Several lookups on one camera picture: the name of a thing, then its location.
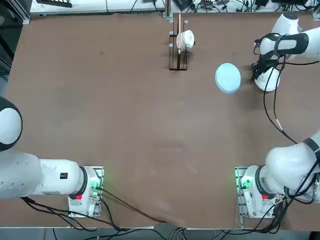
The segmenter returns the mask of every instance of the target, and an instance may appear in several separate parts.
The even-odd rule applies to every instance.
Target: white robotic arm
[[[0,97],[0,200],[30,195],[68,195],[69,210],[93,217],[100,214],[103,168],[79,166],[65,159],[38,159],[12,147],[23,121],[18,108]]]
[[[297,31],[298,18],[293,13],[284,13],[276,22],[272,33],[256,41],[260,56],[258,62],[253,64],[253,76],[262,90],[276,89],[279,71],[272,69],[277,66],[279,56],[301,55],[320,60],[320,27],[301,33]],[[320,194],[317,194],[320,185],[317,173],[320,173],[320,166],[315,164],[318,162],[319,146],[320,131],[296,145],[272,149],[264,166],[247,168],[240,184],[249,217],[262,218],[275,204],[276,195],[293,196],[313,166],[312,174],[300,189],[298,198],[320,202]]]
[[[320,27],[299,33],[298,20],[294,12],[283,13],[271,33],[255,40],[254,52],[259,48],[260,56],[252,64],[252,80],[263,91],[274,91],[280,82],[279,71],[275,69],[279,57],[292,59],[301,55],[320,60]]]

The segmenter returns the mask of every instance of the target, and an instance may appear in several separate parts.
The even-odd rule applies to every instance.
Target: brown table
[[[291,144],[269,123],[263,94],[249,80],[249,65],[257,60],[253,42],[271,31],[278,16],[188,15],[196,45],[185,72],[168,70],[172,26],[159,15],[34,19],[23,27],[7,90],[24,119],[16,149],[103,165],[106,188],[170,223],[233,228],[235,166],[264,164],[272,147]],[[301,14],[300,25],[317,23],[308,13]],[[234,94],[215,83],[215,70],[225,62],[241,71]],[[297,141],[320,127],[318,75],[318,65],[288,65],[281,76],[277,114]],[[271,111],[273,95],[267,98]],[[64,196],[34,198],[68,207]],[[121,226],[154,224],[114,201],[110,205]],[[1,201],[0,212],[0,226],[66,226],[20,199]],[[320,230],[319,214],[320,204],[294,204],[283,227]],[[102,215],[107,219],[106,211]]]

